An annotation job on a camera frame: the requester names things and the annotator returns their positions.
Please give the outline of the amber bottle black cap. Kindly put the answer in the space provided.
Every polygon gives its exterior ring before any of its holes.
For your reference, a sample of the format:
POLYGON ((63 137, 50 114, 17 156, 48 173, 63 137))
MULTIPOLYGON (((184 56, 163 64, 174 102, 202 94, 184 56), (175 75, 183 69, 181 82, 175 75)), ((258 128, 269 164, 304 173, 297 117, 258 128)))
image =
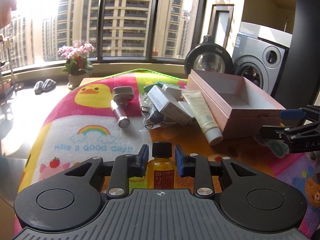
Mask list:
POLYGON ((176 164, 172 158, 172 143, 154 142, 153 159, 148 162, 147 179, 149 189, 173 189, 175 187, 176 164))

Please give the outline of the cream lotion tube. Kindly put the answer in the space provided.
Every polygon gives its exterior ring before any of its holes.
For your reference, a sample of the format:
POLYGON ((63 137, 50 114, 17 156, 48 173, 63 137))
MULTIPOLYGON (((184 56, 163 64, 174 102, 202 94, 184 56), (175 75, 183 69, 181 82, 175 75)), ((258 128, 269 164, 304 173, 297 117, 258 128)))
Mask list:
POLYGON ((213 146, 223 141, 223 135, 204 97, 198 90, 182 92, 208 143, 213 146))

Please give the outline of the clear bag with black item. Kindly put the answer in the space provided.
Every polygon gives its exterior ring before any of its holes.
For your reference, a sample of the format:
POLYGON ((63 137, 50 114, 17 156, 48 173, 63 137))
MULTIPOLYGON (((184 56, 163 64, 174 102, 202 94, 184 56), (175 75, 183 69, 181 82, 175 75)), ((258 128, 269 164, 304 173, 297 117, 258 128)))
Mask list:
POLYGON ((147 130, 166 128, 175 125, 176 122, 160 113, 146 93, 139 94, 139 105, 143 115, 143 127, 147 130))

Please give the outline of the white cable retail box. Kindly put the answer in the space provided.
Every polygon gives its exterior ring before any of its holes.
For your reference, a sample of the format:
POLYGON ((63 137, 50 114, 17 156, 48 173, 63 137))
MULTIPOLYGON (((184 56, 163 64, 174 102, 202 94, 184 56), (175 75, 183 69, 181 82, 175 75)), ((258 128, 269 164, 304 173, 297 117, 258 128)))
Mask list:
POLYGON ((178 101, 158 86, 153 86, 147 95, 157 110, 165 117, 183 126, 191 121, 191 116, 180 106, 178 101))

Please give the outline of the pink cardboard box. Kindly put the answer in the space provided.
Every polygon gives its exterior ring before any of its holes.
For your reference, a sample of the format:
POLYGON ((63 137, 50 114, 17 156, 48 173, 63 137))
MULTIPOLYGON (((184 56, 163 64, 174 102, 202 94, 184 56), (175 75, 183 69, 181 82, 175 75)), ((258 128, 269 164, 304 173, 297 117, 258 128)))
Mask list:
POLYGON ((185 88, 201 92, 226 140, 281 124, 279 113, 285 108, 245 77, 192 70, 185 88))

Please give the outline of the colourful cartoon play mat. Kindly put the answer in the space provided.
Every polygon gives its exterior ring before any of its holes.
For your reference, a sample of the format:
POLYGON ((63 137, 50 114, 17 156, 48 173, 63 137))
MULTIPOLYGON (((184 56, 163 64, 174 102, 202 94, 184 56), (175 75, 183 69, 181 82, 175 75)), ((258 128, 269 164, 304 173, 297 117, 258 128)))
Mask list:
POLYGON ((312 180, 315 163, 306 154, 285 153, 278 158, 279 151, 287 150, 283 143, 260 142, 254 137, 224 140, 210 146, 197 124, 148 130, 143 126, 138 97, 126 109, 129 127, 120 128, 110 107, 112 89, 130 86, 138 96, 146 85, 158 81, 180 87, 187 84, 184 79, 136 69, 104 77, 67 94, 44 121, 29 152, 19 188, 24 189, 91 157, 110 161, 122 154, 137 154, 144 144, 164 141, 181 145, 185 153, 198 153, 211 161, 232 157, 296 187, 308 204, 300 231, 311 237, 319 229, 319 185, 312 180))

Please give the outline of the grey washing machine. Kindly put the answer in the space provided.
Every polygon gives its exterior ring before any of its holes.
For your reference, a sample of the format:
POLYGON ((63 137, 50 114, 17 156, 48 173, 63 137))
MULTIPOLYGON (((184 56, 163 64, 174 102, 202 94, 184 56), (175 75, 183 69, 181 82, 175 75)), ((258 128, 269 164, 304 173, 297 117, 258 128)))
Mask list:
POLYGON ((290 33, 241 22, 232 55, 233 73, 245 77, 270 96, 274 96, 291 40, 290 33))

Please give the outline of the small white box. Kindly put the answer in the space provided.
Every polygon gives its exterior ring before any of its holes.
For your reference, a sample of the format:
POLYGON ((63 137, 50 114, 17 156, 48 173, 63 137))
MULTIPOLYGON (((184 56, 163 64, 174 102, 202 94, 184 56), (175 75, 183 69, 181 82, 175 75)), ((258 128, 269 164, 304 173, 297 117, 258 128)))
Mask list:
POLYGON ((172 96, 175 100, 179 101, 182 96, 182 90, 180 87, 165 83, 162 86, 162 90, 172 96))

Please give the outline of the round washing machine door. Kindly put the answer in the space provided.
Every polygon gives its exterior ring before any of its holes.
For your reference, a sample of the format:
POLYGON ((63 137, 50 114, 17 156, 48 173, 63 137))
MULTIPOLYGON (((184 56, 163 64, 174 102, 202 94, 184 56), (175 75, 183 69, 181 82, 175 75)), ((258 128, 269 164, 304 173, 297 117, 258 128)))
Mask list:
POLYGON ((203 37, 201 44, 196 45, 185 57, 184 71, 191 70, 234 74, 234 64, 230 54, 222 46, 215 44, 210 35, 203 37))

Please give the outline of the pink potted flowers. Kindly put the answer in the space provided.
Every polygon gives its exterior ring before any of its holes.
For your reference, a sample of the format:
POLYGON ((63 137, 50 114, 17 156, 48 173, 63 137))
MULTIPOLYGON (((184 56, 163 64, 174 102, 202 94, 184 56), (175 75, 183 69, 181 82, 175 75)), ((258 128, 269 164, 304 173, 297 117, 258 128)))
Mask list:
POLYGON ((93 50, 91 43, 75 43, 73 46, 64 45, 58 49, 58 54, 66 60, 62 72, 68 74, 69 89, 79 87, 82 80, 92 74, 93 65, 87 59, 87 54, 93 50))

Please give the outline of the grey slippers pair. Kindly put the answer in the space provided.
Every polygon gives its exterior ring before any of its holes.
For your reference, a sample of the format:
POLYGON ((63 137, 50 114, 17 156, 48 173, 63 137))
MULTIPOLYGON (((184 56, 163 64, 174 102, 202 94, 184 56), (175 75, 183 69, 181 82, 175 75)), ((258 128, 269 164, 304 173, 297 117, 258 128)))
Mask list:
POLYGON ((45 81, 37 81, 34 86, 34 93, 36 95, 49 92, 56 87, 56 81, 46 79, 45 81))

